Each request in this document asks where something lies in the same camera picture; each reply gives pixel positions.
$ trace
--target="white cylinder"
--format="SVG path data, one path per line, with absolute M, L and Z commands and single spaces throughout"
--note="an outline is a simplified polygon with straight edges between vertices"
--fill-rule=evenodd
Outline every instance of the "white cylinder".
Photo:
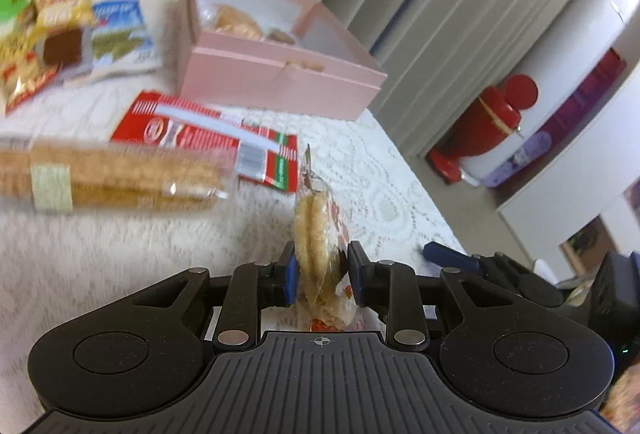
M 538 102 L 522 111 L 520 136 L 511 135 L 481 156 L 463 158 L 462 170 L 482 180 L 508 160 L 580 86 L 624 30 L 640 0 L 571 0 L 511 72 L 531 77 Z

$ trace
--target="floor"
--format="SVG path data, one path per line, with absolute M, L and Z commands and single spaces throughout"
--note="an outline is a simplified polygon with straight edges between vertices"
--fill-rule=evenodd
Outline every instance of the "floor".
M 475 188 L 464 182 L 447 185 L 424 159 L 413 157 L 406 160 L 467 254 L 503 252 L 521 264 L 531 266 L 531 260 L 496 211 L 494 198 L 487 189 Z

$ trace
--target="ribbed gray plate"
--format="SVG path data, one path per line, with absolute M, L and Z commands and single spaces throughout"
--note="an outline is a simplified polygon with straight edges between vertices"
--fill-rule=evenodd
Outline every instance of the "ribbed gray plate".
M 460 400 L 428 358 L 375 333 L 274 332 L 222 354 L 187 398 L 151 416 L 91 422 L 51 412 L 33 434 L 613 434 L 591 412 L 555 422 L 493 416 Z

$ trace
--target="white lace tablecloth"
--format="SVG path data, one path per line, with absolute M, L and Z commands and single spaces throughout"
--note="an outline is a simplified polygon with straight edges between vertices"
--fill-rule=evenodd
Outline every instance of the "white lace tablecloth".
M 107 141 L 142 90 L 175 92 L 175 0 L 142 0 L 164 57 L 155 74 L 81 88 L 52 88 L 0 120 L 0 136 Z M 449 226 L 373 116 L 334 121 L 272 111 L 253 121 L 300 136 L 314 170 L 351 209 L 351 237 L 372 260 L 394 259 L 432 275 L 418 248 L 436 240 L 462 251 Z M 294 195 L 241 183 L 236 220 L 221 232 L 202 216 L 117 213 L 37 215 L 0 203 L 0 433 L 21 432 L 42 412 L 26 372 L 48 330 L 189 267 L 227 275 L 276 260 L 293 237 Z

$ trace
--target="pink box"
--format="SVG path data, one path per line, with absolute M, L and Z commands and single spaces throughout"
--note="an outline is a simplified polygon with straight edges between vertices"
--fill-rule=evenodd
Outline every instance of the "pink box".
M 213 5 L 251 15 L 265 35 L 283 30 L 298 46 L 206 28 Z M 356 120 L 386 80 L 375 59 L 316 0 L 180 0 L 180 96 L 199 103 Z

